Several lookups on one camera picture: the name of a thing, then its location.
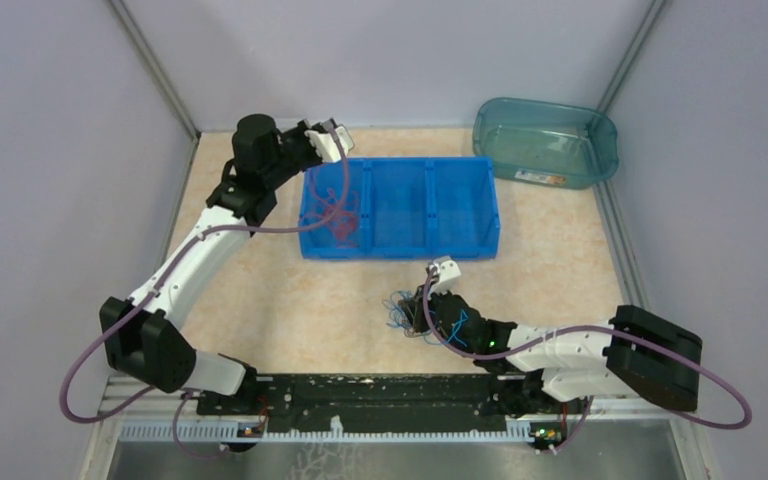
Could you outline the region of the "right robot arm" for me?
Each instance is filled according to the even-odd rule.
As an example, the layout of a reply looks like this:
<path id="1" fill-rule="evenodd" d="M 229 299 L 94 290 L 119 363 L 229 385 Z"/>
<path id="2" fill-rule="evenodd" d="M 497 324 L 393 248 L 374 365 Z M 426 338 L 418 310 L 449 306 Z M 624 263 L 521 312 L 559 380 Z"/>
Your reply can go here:
<path id="1" fill-rule="evenodd" d="M 595 325 L 530 327 L 483 317 L 459 295 L 422 294 L 398 303 L 413 332 L 438 334 L 471 362 L 497 375 L 526 374 L 523 398 L 536 412 L 579 397 L 638 396 L 667 410 L 693 412 L 699 375 L 682 364 L 701 359 L 701 338 L 634 305 Z"/>

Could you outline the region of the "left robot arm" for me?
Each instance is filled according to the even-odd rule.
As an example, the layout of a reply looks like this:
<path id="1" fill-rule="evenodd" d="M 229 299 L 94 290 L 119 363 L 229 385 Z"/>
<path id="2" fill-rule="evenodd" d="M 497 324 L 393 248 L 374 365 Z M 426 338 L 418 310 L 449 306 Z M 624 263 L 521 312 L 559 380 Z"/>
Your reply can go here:
<path id="1" fill-rule="evenodd" d="M 165 393 L 201 390 L 220 395 L 237 414 L 252 411 L 260 388 L 255 369 L 225 355 L 199 351 L 183 336 L 187 318 L 217 272 L 264 226 L 277 191 L 299 173 L 343 162 L 354 147 L 348 130 L 329 119 L 280 130 L 265 114 L 238 121 L 232 157 L 198 220 L 162 266 L 127 298 L 111 297 L 99 313 L 107 362 Z"/>

